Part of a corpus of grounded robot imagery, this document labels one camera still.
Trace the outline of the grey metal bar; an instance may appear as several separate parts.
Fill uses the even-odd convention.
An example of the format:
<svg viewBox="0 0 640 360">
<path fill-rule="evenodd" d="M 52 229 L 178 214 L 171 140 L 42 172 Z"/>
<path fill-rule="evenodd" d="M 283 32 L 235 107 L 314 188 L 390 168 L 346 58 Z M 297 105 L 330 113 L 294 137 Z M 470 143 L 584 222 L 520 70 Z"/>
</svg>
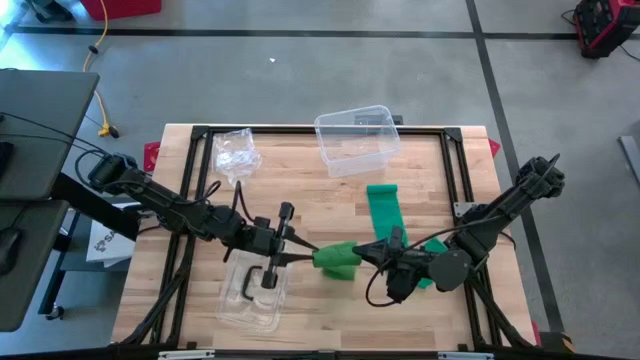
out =
<svg viewBox="0 0 640 360">
<path fill-rule="evenodd" d="M 623 149 L 636 181 L 640 185 L 640 148 L 632 136 L 620 136 L 618 142 Z"/>
</svg>

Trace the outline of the silver metal bracket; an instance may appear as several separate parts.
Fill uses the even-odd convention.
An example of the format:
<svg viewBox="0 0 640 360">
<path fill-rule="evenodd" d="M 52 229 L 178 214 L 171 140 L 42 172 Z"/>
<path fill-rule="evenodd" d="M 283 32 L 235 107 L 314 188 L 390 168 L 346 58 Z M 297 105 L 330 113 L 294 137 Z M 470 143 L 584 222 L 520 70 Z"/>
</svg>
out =
<svg viewBox="0 0 640 360">
<path fill-rule="evenodd" d="M 214 350 L 173 350 L 160 352 L 157 360 L 212 360 L 215 356 Z"/>
<path fill-rule="evenodd" d="M 438 360 L 495 360 L 492 353 L 478 352 L 439 352 Z"/>
</svg>

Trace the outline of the teal green bandage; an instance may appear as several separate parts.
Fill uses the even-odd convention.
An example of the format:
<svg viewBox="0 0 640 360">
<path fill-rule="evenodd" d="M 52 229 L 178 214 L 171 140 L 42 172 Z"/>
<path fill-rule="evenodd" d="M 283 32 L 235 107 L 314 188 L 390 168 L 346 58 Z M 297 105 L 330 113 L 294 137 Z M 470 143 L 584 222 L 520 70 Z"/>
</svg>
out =
<svg viewBox="0 0 640 360">
<path fill-rule="evenodd" d="M 367 185 L 367 198 L 369 202 L 370 215 L 377 240 L 392 242 L 392 231 L 394 227 L 402 230 L 402 247 L 409 245 L 405 225 L 397 198 L 398 186 L 395 184 Z M 447 247 L 437 237 L 429 239 L 421 245 L 421 249 L 429 252 L 443 253 Z M 422 278 L 417 286 L 425 289 L 435 285 L 435 282 L 428 278 Z"/>
</svg>

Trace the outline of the black metal table frame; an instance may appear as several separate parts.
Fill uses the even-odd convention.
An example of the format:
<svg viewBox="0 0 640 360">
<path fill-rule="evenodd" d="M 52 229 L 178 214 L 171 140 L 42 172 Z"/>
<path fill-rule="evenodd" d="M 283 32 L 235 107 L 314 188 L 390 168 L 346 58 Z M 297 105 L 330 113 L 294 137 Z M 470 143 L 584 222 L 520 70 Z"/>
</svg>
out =
<svg viewBox="0 0 640 360">
<path fill-rule="evenodd" d="M 251 214 L 275 218 L 282 202 L 295 207 L 297 233 L 326 246 L 369 242 L 375 233 L 366 188 L 390 183 L 412 240 L 452 225 L 456 202 L 492 201 L 500 193 L 487 131 L 481 126 L 403 128 L 399 153 L 378 172 L 332 178 L 310 126 L 258 127 L 254 141 L 263 161 L 244 188 Z M 330 279 L 307 262 L 287 276 L 276 329 L 252 330 L 218 317 L 220 293 L 232 262 L 216 242 L 197 242 L 188 283 L 181 343 L 236 350 L 453 350 L 476 338 L 504 344 L 478 298 L 457 289 L 415 291 L 390 305 L 385 282 L 362 266 L 354 280 Z"/>
</svg>

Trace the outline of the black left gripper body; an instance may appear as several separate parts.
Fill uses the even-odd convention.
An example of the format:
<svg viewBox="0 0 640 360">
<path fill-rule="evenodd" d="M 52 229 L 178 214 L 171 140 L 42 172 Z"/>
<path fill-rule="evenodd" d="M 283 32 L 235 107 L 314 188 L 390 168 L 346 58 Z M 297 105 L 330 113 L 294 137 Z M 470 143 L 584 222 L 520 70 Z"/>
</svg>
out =
<svg viewBox="0 0 640 360">
<path fill-rule="evenodd" d="M 270 227 L 265 218 L 257 218 L 258 225 L 254 226 L 249 241 L 248 252 L 269 258 L 264 271 L 261 287 L 274 289 L 277 285 L 277 267 L 286 267 L 292 262 L 292 255 L 284 251 L 286 236 L 291 235 L 293 228 L 289 222 L 294 215 L 294 206 L 289 202 L 282 202 L 279 210 L 279 224 L 276 229 Z"/>
</svg>

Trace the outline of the small black box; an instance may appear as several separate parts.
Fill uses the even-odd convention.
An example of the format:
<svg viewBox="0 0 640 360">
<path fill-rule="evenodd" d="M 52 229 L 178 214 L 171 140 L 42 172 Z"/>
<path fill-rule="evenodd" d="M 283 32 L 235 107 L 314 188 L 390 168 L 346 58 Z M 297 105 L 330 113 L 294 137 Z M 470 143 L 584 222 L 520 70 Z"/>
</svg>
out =
<svg viewBox="0 0 640 360">
<path fill-rule="evenodd" d="M 354 119 L 355 125 L 361 126 L 397 126 L 403 125 L 403 117 L 401 115 L 390 115 L 386 116 L 384 114 L 364 114 L 364 115 L 356 115 Z"/>
</svg>

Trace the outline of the desk leg with caster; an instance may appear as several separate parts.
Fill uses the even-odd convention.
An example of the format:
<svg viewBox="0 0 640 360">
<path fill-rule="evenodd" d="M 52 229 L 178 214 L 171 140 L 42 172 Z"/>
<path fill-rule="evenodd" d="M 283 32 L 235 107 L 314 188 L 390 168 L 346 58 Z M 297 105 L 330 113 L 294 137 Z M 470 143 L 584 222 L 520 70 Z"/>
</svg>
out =
<svg viewBox="0 0 640 360">
<path fill-rule="evenodd" d="M 71 244 L 72 235 L 75 231 L 79 217 L 79 214 L 75 214 L 72 217 L 70 227 L 68 229 L 60 229 L 53 245 L 53 249 L 59 252 L 59 256 L 38 309 L 38 314 L 43 315 L 45 319 L 49 321 L 61 319 L 65 312 L 65 309 L 62 306 L 58 306 L 55 301 L 66 274 L 66 271 L 61 269 L 61 266 L 65 259 L 65 254 L 69 249 L 69 245 Z"/>
</svg>

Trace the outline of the clear plastic container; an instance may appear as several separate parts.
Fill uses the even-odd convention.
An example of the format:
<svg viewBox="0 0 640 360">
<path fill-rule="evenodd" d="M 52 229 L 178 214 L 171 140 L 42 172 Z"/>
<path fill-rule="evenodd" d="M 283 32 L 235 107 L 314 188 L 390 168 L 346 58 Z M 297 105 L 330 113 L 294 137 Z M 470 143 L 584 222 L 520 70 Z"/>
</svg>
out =
<svg viewBox="0 0 640 360">
<path fill-rule="evenodd" d="M 332 178 L 382 170 L 401 147 L 392 114 L 383 105 L 320 115 L 314 128 Z"/>
</svg>

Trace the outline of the black angled support beam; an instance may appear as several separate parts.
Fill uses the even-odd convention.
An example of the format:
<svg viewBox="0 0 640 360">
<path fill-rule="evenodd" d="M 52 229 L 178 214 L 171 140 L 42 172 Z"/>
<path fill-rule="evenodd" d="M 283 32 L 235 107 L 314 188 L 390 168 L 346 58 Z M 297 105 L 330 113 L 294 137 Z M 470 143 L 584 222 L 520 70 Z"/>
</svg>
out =
<svg viewBox="0 0 640 360">
<path fill-rule="evenodd" d="M 64 173 L 60 173 L 55 180 L 51 198 L 67 201 L 75 210 L 130 240 L 137 237 L 139 225 L 134 217 L 127 215 Z"/>
</svg>

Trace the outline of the red bin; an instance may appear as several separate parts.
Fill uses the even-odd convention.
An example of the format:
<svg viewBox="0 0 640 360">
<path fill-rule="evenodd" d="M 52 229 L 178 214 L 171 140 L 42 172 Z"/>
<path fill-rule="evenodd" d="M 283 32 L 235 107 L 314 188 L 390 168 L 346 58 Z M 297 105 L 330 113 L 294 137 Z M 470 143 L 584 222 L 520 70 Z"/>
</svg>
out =
<svg viewBox="0 0 640 360">
<path fill-rule="evenodd" d="M 79 0 L 96 21 L 160 13 L 162 0 Z"/>
</svg>

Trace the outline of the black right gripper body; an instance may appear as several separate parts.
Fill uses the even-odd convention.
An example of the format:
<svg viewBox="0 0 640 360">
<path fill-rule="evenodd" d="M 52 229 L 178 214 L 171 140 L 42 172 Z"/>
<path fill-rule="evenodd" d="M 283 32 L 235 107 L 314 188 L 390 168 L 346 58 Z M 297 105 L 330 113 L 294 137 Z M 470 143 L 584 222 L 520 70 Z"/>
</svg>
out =
<svg viewBox="0 0 640 360">
<path fill-rule="evenodd" d="M 387 296 L 394 303 L 402 303 L 426 276 L 430 253 L 424 249 L 409 249 L 403 243 L 404 230 L 393 226 L 384 247 L 384 269 L 387 272 Z"/>
</svg>

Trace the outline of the white printed box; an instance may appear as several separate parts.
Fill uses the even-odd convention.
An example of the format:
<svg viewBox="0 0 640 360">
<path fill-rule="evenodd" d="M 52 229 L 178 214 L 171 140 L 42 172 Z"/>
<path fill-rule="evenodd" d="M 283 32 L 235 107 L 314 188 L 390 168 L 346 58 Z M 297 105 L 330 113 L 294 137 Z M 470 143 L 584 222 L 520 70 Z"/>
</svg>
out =
<svg viewBox="0 0 640 360">
<path fill-rule="evenodd" d="M 105 227 L 97 221 L 91 221 L 89 243 L 86 254 L 88 263 L 102 263 L 105 268 L 129 259 L 134 253 L 135 242 Z"/>
</svg>

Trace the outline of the dark grey floor equipment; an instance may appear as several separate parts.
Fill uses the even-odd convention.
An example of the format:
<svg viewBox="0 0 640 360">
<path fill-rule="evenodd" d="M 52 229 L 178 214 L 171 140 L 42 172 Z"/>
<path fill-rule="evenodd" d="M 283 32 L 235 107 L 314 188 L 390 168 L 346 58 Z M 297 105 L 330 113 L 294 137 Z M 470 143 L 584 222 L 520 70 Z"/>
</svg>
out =
<svg viewBox="0 0 640 360">
<path fill-rule="evenodd" d="M 56 0 L 25 0 L 40 23 L 68 22 L 74 19 L 72 13 Z"/>
</svg>

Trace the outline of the dark grey desk top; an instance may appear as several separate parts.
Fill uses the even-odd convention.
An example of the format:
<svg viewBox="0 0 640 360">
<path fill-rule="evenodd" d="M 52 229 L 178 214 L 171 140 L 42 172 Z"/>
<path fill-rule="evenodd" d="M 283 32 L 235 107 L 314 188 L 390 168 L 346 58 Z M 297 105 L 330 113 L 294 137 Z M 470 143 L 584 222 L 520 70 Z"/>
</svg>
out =
<svg viewBox="0 0 640 360">
<path fill-rule="evenodd" d="M 22 325 L 69 207 L 64 200 L 0 204 L 0 232 L 20 233 L 15 266 L 0 274 L 0 332 Z"/>
</svg>

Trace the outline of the grass green bandage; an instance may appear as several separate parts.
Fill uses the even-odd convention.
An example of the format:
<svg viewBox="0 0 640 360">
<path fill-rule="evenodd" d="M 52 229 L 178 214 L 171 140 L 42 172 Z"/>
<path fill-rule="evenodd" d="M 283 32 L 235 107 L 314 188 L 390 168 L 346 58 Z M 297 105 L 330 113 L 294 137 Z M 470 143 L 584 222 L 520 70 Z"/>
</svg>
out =
<svg viewBox="0 0 640 360">
<path fill-rule="evenodd" d="M 313 252 L 312 264 L 331 279 L 352 281 L 362 263 L 361 257 L 353 252 L 356 246 L 355 241 L 349 241 L 320 248 Z"/>
</svg>

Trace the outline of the crumpled clear plastic bag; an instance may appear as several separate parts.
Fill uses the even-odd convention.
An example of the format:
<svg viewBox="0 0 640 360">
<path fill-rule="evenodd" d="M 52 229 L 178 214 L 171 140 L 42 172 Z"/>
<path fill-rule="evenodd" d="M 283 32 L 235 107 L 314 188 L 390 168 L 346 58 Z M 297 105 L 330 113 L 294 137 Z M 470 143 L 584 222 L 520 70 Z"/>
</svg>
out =
<svg viewBox="0 0 640 360">
<path fill-rule="evenodd" d="M 262 164 L 250 128 L 215 134 L 213 153 L 214 170 L 224 175 L 231 186 L 237 182 L 244 185 Z"/>
</svg>

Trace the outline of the black computer mouse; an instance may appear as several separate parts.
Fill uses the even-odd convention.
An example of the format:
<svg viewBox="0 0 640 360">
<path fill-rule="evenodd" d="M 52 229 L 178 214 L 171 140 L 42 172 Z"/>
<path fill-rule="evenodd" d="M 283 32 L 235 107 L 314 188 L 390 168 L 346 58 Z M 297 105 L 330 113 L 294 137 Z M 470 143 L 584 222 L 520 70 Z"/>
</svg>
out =
<svg viewBox="0 0 640 360">
<path fill-rule="evenodd" d="M 0 276 L 10 273 L 16 265 L 22 232 L 15 227 L 0 230 Z"/>
</svg>

